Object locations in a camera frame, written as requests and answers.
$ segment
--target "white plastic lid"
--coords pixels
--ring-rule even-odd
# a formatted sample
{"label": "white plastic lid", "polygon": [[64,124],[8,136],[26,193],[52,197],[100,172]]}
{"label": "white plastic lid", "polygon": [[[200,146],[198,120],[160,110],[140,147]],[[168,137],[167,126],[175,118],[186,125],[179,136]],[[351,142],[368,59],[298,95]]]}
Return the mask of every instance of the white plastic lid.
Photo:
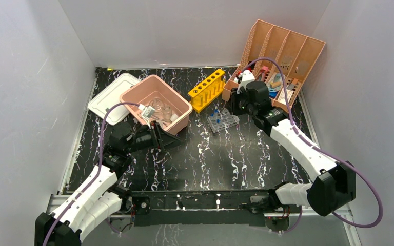
{"label": "white plastic lid", "polygon": [[[108,109],[120,103],[121,94],[138,84],[138,82],[140,80],[129,73],[120,75],[88,103],[88,109],[103,119]],[[128,114],[129,110],[125,106],[117,107],[108,115],[106,122],[110,125],[115,125]]]}

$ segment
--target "pink plastic bin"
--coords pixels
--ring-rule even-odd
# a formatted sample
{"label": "pink plastic bin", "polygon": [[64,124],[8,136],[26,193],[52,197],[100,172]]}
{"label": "pink plastic bin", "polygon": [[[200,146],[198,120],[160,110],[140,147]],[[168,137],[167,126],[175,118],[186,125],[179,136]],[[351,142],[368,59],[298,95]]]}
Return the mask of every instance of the pink plastic bin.
{"label": "pink plastic bin", "polygon": [[[123,93],[120,96],[120,101],[130,101],[133,103],[135,102],[148,105],[150,101],[156,97],[161,99],[164,103],[169,104],[173,113],[178,116],[178,119],[173,121],[170,125],[163,127],[166,132],[176,135],[180,130],[188,125],[189,114],[192,111],[192,106],[158,76],[148,76],[136,86]],[[139,117],[139,113],[141,111],[137,106],[125,106],[142,125],[146,124],[146,122]]]}

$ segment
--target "blue lid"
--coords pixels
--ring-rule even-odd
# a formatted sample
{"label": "blue lid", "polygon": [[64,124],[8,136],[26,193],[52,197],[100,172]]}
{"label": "blue lid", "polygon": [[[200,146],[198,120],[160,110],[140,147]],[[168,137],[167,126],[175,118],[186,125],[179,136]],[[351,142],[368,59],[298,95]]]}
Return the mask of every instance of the blue lid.
{"label": "blue lid", "polygon": [[278,92],[270,92],[269,93],[269,97],[271,97],[272,99],[274,99],[277,96]]}

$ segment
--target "yellow test tube rack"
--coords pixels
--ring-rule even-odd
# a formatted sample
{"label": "yellow test tube rack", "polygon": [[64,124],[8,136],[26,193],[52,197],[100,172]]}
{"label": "yellow test tube rack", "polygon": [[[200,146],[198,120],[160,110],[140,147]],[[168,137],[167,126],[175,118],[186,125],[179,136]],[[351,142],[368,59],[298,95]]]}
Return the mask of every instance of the yellow test tube rack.
{"label": "yellow test tube rack", "polygon": [[224,87],[224,80],[222,79],[224,71],[217,69],[214,73],[209,75],[204,81],[194,87],[188,92],[191,97],[192,108],[200,113],[206,106],[208,106],[215,98],[222,92]]}

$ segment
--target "white wall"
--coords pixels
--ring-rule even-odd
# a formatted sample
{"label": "white wall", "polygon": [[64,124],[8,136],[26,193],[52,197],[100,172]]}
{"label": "white wall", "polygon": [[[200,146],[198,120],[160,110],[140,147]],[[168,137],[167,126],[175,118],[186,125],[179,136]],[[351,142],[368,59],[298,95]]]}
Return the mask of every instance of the white wall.
{"label": "white wall", "polygon": [[311,35],[330,0],[60,0],[97,67],[224,66],[257,19]]}
{"label": "white wall", "polygon": [[[394,245],[394,1],[332,0],[313,37],[327,42],[303,87],[318,139],[381,194],[383,221],[358,229],[363,245]],[[358,179],[355,221],[375,220],[376,204]]]}
{"label": "white wall", "polygon": [[57,0],[0,1],[0,245],[33,245],[93,82]]}

